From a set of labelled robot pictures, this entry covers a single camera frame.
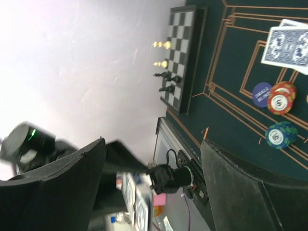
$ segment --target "orange poker chip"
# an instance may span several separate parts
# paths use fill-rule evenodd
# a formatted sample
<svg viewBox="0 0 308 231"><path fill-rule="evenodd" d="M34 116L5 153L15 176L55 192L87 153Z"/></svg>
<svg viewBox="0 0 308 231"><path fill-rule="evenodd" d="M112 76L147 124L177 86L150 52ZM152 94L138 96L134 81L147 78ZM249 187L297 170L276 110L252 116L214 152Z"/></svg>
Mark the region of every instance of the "orange poker chip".
<svg viewBox="0 0 308 231"><path fill-rule="evenodd" d="M276 83L270 90L271 93L282 91L291 95L292 100L296 98L296 86L290 82L283 81Z"/></svg>
<svg viewBox="0 0 308 231"><path fill-rule="evenodd" d="M289 112L292 106L292 96L286 92L274 91L268 98L268 109L275 115L282 115Z"/></svg>

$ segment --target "chessboard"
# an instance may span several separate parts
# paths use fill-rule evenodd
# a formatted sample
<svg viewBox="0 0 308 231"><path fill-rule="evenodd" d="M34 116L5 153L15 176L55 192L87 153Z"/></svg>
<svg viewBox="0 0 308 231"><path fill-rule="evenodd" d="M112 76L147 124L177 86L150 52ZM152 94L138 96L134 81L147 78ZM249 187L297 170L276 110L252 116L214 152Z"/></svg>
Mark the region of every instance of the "chessboard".
<svg viewBox="0 0 308 231"><path fill-rule="evenodd" d="M163 79L162 87L173 85L173 90L161 92L161 100L175 113L188 113L193 81L202 42L207 8L184 6L171 8L166 51L167 72L180 81Z"/></svg>

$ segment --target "green poker chip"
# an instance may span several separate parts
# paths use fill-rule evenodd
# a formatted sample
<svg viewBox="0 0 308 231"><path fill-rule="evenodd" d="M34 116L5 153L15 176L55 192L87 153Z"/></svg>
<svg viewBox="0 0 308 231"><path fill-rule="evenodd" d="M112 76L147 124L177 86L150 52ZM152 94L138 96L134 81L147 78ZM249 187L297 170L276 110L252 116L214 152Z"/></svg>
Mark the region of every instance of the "green poker chip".
<svg viewBox="0 0 308 231"><path fill-rule="evenodd" d="M295 142L297 134L296 126L293 123L283 121L270 126L265 132L265 137L270 147L285 149Z"/></svg>

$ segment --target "screw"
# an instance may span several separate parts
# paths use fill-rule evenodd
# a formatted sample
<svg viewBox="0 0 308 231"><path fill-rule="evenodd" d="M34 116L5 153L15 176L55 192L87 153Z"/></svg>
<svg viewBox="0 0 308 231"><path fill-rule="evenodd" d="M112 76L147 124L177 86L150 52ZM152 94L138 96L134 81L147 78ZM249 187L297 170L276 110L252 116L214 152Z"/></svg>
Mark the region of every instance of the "screw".
<svg viewBox="0 0 308 231"><path fill-rule="evenodd" d="M199 196L200 196L201 198L204 198L204 193L203 193L202 191L200 191L200 192L199 192Z"/></svg>

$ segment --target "yellow chess piece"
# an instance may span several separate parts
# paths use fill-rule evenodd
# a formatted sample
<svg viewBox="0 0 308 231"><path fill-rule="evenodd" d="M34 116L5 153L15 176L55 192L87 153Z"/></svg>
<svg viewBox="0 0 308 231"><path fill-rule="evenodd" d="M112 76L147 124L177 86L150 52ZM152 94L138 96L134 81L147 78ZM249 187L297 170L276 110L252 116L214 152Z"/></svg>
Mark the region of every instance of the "yellow chess piece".
<svg viewBox="0 0 308 231"><path fill-rule="evenodd" d="M154 63L154 66L161 66L162 68L167 68L168 67L168 62L167 61L156 62L156 63Z"/></svg>
<svg viewBox="0 0 308 231"><path fill-rule="evenodd" d="M165 43L163 42L154 42L153 43L153 46L154 47L165 47L166 49L170 49L171 48L171 42L170 41L167 41Z"/></svg>

